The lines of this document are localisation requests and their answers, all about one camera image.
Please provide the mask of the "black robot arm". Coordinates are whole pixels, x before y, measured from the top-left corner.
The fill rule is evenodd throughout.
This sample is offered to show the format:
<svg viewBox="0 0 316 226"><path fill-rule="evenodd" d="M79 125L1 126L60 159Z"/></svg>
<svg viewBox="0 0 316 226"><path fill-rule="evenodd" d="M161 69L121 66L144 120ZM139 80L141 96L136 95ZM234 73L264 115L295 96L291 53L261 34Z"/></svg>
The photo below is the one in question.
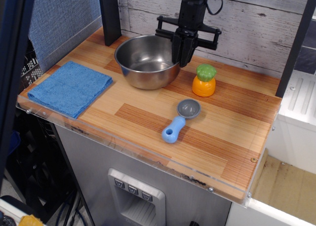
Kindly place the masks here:
<svg viewBox="0 0 316 226"><path fill-rule="evenodd" d="M172 42L172 61L180 67L185 67L191 61L197 47L216 50L220 29L203 23L205 12L217 15L221 10L213 13L207 3L208 0L182 0L178 18L159 16L156 35L168 38Z"/></svg>

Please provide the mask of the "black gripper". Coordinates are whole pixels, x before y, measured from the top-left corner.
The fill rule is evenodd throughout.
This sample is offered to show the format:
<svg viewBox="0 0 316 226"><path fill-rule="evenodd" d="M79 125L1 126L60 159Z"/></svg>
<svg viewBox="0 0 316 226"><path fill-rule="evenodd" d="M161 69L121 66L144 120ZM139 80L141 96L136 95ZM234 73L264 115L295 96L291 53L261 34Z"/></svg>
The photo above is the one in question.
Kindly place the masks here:
<svg viewBox="0 0 316 226"><path fill-rule="evenodd" d="M205 12L210 11L208 0L182 0L178 18L159 16L156 35L172 41L172 61L183 68L191 61L195 49L200 46L216 50L220 29L203 23ZM201 39L198 32L214 34L212 41Z"/></svg>

